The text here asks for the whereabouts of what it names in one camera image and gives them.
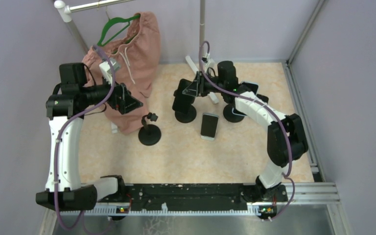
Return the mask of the black smartphone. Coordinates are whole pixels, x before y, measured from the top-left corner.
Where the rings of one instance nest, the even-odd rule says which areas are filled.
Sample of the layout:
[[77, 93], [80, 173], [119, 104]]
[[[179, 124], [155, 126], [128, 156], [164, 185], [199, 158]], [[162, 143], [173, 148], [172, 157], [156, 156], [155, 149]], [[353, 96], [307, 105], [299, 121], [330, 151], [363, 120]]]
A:
[[182, 114], [188, 114], [194, 101], [195, 97], [182, 94], [182, 81], [180, 80], [177, 90], [174, 91], [172, 110]]

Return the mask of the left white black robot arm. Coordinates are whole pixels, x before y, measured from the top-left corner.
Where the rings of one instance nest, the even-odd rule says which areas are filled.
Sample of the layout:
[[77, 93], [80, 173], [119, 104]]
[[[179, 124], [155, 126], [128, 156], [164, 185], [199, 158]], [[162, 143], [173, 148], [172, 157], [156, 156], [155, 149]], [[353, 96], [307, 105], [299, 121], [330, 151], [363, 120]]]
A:
[[83, 63], [61, 64], [61, 82], [46, 102], [51, 133], [51, 151], [45, 189], [36, 193], [35, 201], [45, 208], [60, 211], [89, 211], [108, 195], [123, 193], [121, 176], [104, 176], [83, 185], [78, 166], [79, 138], [85, 114], [102, 104], [124, 115], [143, 106], [123, 83], [116, 82], [120, 65], [114, 60], [99, 64], [104, 81], [85, 87]]

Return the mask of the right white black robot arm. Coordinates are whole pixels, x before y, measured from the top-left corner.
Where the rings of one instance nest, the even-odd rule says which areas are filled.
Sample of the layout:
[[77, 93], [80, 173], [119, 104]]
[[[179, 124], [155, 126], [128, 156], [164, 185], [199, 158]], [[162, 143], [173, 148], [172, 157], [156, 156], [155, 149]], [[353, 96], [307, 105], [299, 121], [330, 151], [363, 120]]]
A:
[[218, 63], [216, 76], [200, 70], [193, 81], [181, 79], [174, 96], [178, 99], [181, 95], [186, 101], [174, 102], [172, 108], [186, 114], [196, 97], [209, 93], [220, 93], [228, 105], [265, 129], [269, 162], [256, 178], [256, 188], [260, 196], [277, 189], [282, 178], [290, 175], [293, 161], [308, 151], [301, 117], [273, 109], [266, 97], [257, 95], [245, 82], [240, 83], [232, 61]]

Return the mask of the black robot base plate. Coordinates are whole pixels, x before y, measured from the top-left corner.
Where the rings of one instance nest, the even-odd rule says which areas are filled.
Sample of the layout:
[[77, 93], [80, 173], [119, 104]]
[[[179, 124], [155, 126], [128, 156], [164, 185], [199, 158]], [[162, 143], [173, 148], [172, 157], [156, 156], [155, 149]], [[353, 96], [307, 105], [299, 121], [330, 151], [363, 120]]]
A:
[[256, 215], [275, 216], [288, 201], [284, 185], [265, 190], [255, 184], [133, 184], [102, 199], [117, 203], [129, 215]]

